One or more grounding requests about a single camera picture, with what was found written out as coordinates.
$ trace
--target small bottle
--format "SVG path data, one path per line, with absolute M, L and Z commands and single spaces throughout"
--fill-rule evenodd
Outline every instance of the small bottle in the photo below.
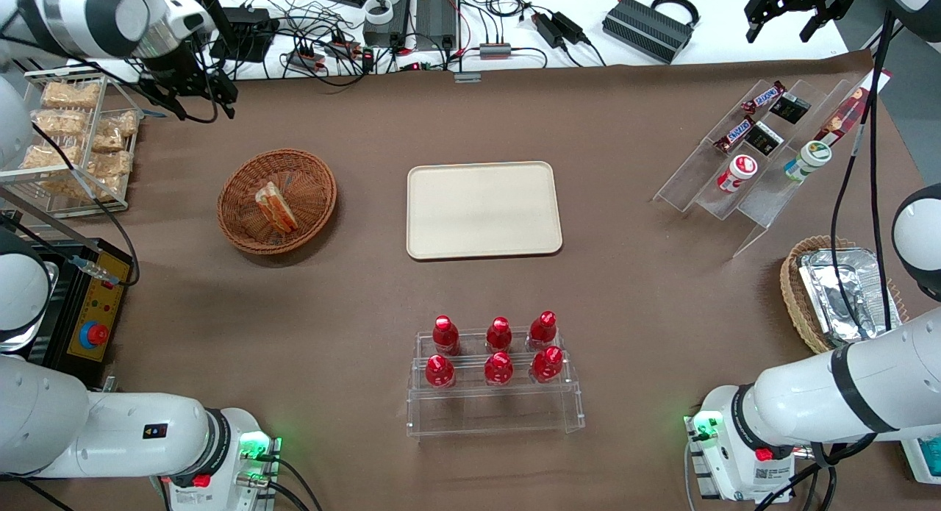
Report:
M 431 387 L 438 388 L 438 390 L 453 387 L 457 382 L 457 378 L 454 377 L 454 364 L 451 364 L 447 357 L 441 357 L 440 354 L 428 357 L 428 365 L 424 368 L 424 378 Z
M 747 154 L 740 154 L 733 158 L 732 162 L 729 162 L 726 171 L 719 175 L 715 183 L 723 192 L 735 193 L 739 190 L 739 186 L 742 186 L 742 183 L 747 179 L 755 176 L 757 171 L 759 171 L 759 163 Z
M 503 351 L 491 354 L 484 363 L 484 379 L 487 386 L 504 386 L 513 377 L 513 361 Z
M 562 373 L 562 350 L 558 346 L 549 346 L 532 358 L 530 378 L 534 382 L 547 383 Z
M 503 316 L 494 318 L 493 324 L 487 330 L 487 350 L 490 353 L 509 351 L 511 341 L 513 341 L 513 333 L 510 331 L 509 321 Z
M 824 142 L 808 142 L 796 158 L 784 165 L 784 174 L 794 182 L 803 182 L 811 173 L 833 158 L 833 151 Z
M 552 346 L 555 340 L 555 313 L 547 310 L 532 321 L 530 333 L 526 337 L 526 347 L 530 351 L 539 351 Z
M 447 354 L 450 357 L 461 354 L 461 339 L 457 333 L 457 327 L 447 316 L 441 315 L 434 320 L 431 339 L 434 340 L 434 350 L 438 353 Z

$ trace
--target acrylic display rack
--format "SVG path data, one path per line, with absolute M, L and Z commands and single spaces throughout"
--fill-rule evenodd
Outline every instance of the acrylic display rack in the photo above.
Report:
M 769 126 L 784 139 L 784 142 L 768 156 L 763 155 L 749 142 L 745 142 L 744 138 L 733 146 L 729 153 L 723 153 L 717 149 L 713 143 L 727 135 L 734 126 L 742 123 L 746 112 L 740 105 L 744 101 L 755 99 L 770 87 L 772 83 L 757 82 L 735 104 L 735 107 L 726 113 L 715 128 L 710 130 L 686 162 L 676 169 L 676 172 L 653 197 L 654 200 L 665 200 L 679 212 L 686 212 L 693 204 L 698 204 L 719 220 L 726 220 L 735 210 L 739 210 L 755 223 L 755 227 L 733 257 L 738 256 L 750 244 L 755 243 L 755 240 L 759 239 L 764 232 L 767 232 L 774 219 L 787 206 L 787 202 L 790 202 L 794 193 L 797 193 L 801 183 L 794 182 L 785 176 L 784 165 L 797 156 L 805 143 L 814 138 L 820 127 L 827 122 L 827 116 L 830 116 L 843 102 L 853 85 L 848 81 L 841 81 L 830 93 L 820 92 L 804 81 L 797 81 L 793 86 L 787 87 L 787 91 L 811 105 L 809 112 L 796 124 L 791 124 L 770 112 L 770 106 L 774 101 L 759 108 L 751 115 L 752 119 Z M 754 158 L 759 165 L 759 172 L 752 179 L 742 183 L 742 187 L 737 192 L 725 193 L 719 190 L 716 179 L 739 154 L 747 154 Z
M 43 93 L 43 90 L 50 82 L 67 82 L 70 83 L 70 85 L 86 85 L 87 83 L 97 82 L 101 85 L 97 105 L 95 105 L 93 109 L 90 109 L 90 111 L 83 111 L 88 112 L 89 116 L 87 117 L 85 128 L 82 130 L 82 135 L 77 138 L 84 138 L 85 140 L 92 139 L 97 133 L 98 122 L 104 116 L 118 116 L 125 112 L 134 112 L 138 126 L 135 127 L 134 134 L 124 141 L 124 150 L 127 151 L 131 157 L 130 166 L 131 168 L 134 166 L 137 129 L 139 128 L 140 120 L 144 117 L 144 114 L 137 103 L 135 103 L 135 100 L 131 99 L 131 96 L 128 96 L 128 93 L 120 86 L 120 83 L 98 72 L 96 69 L 90 68 L 90 66 L 68 66 L 67 68 L 26 72 L 24 73 L 24 78 L 26 78 L 26 81 L 29 83 L 26 89 L 26 96 L 24 96 L 24 101 L 27 105 L 40 103 L 41 93 Z M 121 93 L 124 100 L 119 99 L 120 96 L 115 95 L 114 100 L 109 102 L 112 108 L 105 110 L 105 96 L 108 95 L 110 92 L 109 88 L 111 87 Z M 67 142 L 70 141 L 70 139 L 75 140 L 76 137 L 53 136 L 53 140 L 60 146 L 68 145 Z M 34 135 L 32 143 L 40 146 L 45 145 L 43 139 L 38 135 Z M 98 179 L 97 176 L 94 176 L 88 168 L 90 165 L 92 146 L 83 143 L 81 147 L 83 147 L 82 156 L 74 165 L 75 172 L 83 176 L 88 186 L 92 186 L 93 189 L 105 193 L 105 196 L 101 197 L 101 203 L 103 203 L 108 210 L 111 210 L 111 212 L 127 210 L 127 185 L 130 175 L 121 176 L 117 189 L 109 188 L 104 185 L 104 183 L 101 183 L 101 180 Z M 65 163 L 27 169 L 20 169 L 20 165 L 21 160 L 13 160 L 7 167 L 0 169 L 0 185 L 10 190 L 10 192 L 13 192 L 17 197 L 20 197 L 20 199 L 28 201 L 33 206 L 39 207 L 44 212 L 49 213 L 57 219 L 101 213 L 100 207 L 94 204 L 91 199 L 75 199 L 71 196 L 50 192 L 50 190 L 45 188 L 47 182 L 57 182 L 57 180 L 71 178 L 71 172 L 68 170 L 68 166 L 65 165 Z
M 530 380 L 533 351 L 525 348 L 528 326 L 511 327 L 513 343 L 508 354 L 513 378 L 500 387 L 487 386 L 484 363 L 490 352 L 484 345 L 487 330 L 461 332 L 461 354 L 448 357 L 454 364 L 456 386 L 436 390 L 424 378 L 434 341 L 430 332 L 415 337 L 415 357 L 409 377 L 407 434 L 410 437 L 498 434 L 537 430 L 575 432 L 584 428 L 582 389 L 562 334 L 555 346 L 562 348 L 562 373 L 545 384 Z

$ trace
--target wicker basket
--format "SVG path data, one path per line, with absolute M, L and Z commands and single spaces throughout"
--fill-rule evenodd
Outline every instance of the wicker basket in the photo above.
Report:
M 851 249 L 854 246 L 856 246 L 856 243 L 837 237 L 838 249 Z M 797 257 L 811 250 L 829 249 L 829 247 L 829 235 L 808 237 L 797 243 L 787 254 L 784 263 L 781 264 L 781 294 L 784 296 L 787 314 L 790 314 L 790 320 L 794 323 L 797 333 L 804 339 L 804 343 L 817 354 L 826 353 L 834 347 L 826 339 L 823 331 L 820 330 L 820 324 L 817 323 L 817 314 L 814 313 L 813 306 L 810 304 L 810 297 L 807 296 L 807 292 L 804 290 L 804 281 L 797 270 Z M 885 280 L 885 285 L 888 287 L 892 299 L 895 300 L 898 317 L 901 318 L 904 324 L 905 321 L 909 320 L 908 311 L 901 303 L 898 289 L 892 284 L 891 279 Z
M 275 183 L 297 219 L 299 229 L 282 234 L 268 223 L 255 203 L 255 193 Z M 296 149 L 260 154 L 226 180 L 216 207 L 226 239 L 249 254 L 283 254 L 315 236 L 333 213 L 337 183 L 322 160 Z

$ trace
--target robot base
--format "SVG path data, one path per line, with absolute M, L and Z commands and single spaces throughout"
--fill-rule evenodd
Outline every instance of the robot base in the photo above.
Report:
M 222 415 L 232 428 L 229 453 L 222 466 L 212 475 L 207 487 L 177 487 L 169 484 L 169 501 L 173 511 L 270 511 L 273 498 L 268 490 L 239 487 L 238 474 L 265 474 L 268 464 L 248 460 L 243 454 L 261 451 L 279 454 L 280 440 L 272 440 L 262 432 L 255 417 L 241 408 L 223 408 Z
M 757 503 L 787 484 L 794 474 L 794 456 L 791 454 L 783 460 L 756 459 L 755 451 L 742 441 L 732 423 L 732 398 L 738 390 L 735 386 L 720 386 L 710 391 L 701 410 L 693 416 L 693 428 L 712 435 L 708 440 L 699 441 L 699 445 L 720 497 Z M 790 491 L 774 504 L 787 501 L 790 501 Z

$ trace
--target green light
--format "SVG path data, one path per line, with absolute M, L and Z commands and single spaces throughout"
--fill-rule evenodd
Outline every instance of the green light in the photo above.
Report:
M 268 453 L 270 443 L 271 440 L 268 436 L 265 436 L 265 433 L 261 431 L 248 432 L 242 434 L 242 437 L 239 438 L 239 453 L 243 455 L 243 457 L 255 460 L 259 454 Z

